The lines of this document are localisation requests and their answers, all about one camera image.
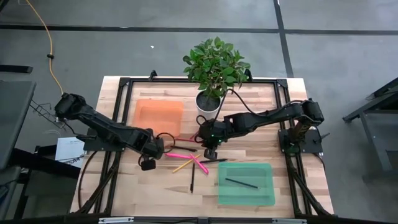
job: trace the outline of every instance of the gray floor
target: gray floor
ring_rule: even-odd
[[[137,27],[277,28],[272,0],[32,0],[48,24]],[[398,29],[395,0],[280,0],[287,29]],[[17,0],[0,14],[0,22],[38,24],[28,6]],[[66,92],[83,95],[93,106],[105,75],[182,75],[182,57],[208,37],[232,42],[252,65],[255,77],[286,77],[278,34],[216,34],[181,32],[51,32],[55,46],[53,69]],[[321,105],[325,122],[323,142],[326,176],[335,213],[341,217],[396,222],[396,180],[365,184],[361,176],[379,168],[362,125],[342,117],[364,104],[364,98],[396,78],[398,36],[288,35],[295,77],[305,79],[310,97]],[[30,75],[0,74],[2,80],[35,80],[34,100],[59,100],[46,55],[44,31],[0,30],[0,62],[30,65]],[[22,128],[17,146],[56,143],[58,136],[43,132],[54,127],[33,112]],[[84,125],[73,123],[76,131]],[[62,131],[62,136],[71,133]],[[31,184],[27,217],[63,214],[73,195],[74,181],[37,174]],[[57,192],[68,182],[68,190]],[[57,208],[49,201],[58,201]]]

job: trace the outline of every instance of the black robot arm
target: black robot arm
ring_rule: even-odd
[[[94,138],[116,146],[128,147],[146,157],[160,159],[164,152],[163,139],[153,137],[151,129],[134,128],[119,124],[86,104],[84,97],[64,93],[55,106],[60,119],[77,119],[96,131]]]
[[[255,131],[260,126],[298,120],[294,128],[288,130],[287,141],[295,143],[302,141],[305,133],[311,126],[318,126],[323,122],[323,115],[318,103],[311,99],[305,101],[291,101],[283,107],[262,113],[236,113],[224,117],[224,121],[214,119],[205,121],[200,125],[195,140],[201,138],[202,146],[206,148],[205,157],[217,158],[217,146],[227,142],[230,138],[245,136]]]

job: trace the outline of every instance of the yellow cable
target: yellow cable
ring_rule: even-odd
[[[43,21],[43,19],[40,17],[39,13],[37,13],[36,9],[33,7],[33,5],[29,2],[29,0],[26,0],[26,2],[28,3],[28,5],[32,8],[32,10],[35,12],[36,16],[40,19],[40,21],[42,22],[45,31],[47,31],[47,35],[49,36],[50,39],[50,55],[52,55],[52,39],[51,39],[51,35],[49,30],[47,29],[47,26],[45,25],[45,22]],[[60,87],[61,90],[61,95],[63,94],[63,89],[61,84],[58,82],[57,78],[55,77],[53,71],[52,71],[52,59],[49,58],[49,69],[50,69],[50,73],[52,78],[55,80],[55,82],[57,83],[57,85]]]

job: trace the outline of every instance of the paper sheet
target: paper sheet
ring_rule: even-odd
[[[58,138],[55,160],[81,168],[85,154],[84,145],[84,142],[75,137]]]

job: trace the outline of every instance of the potted plant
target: potted plant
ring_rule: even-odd
[[[248,79],[244,70],[250,69],[250,64],[241,62],[244,57],[233,48],[233,44],[216,37],[194,46],[182,59],[189,65],[184,69],[188,79],[200,84],[196,104],[198,114],[206,119],[216,116],[228,88],[234,88],[235,83],[241,87]]]

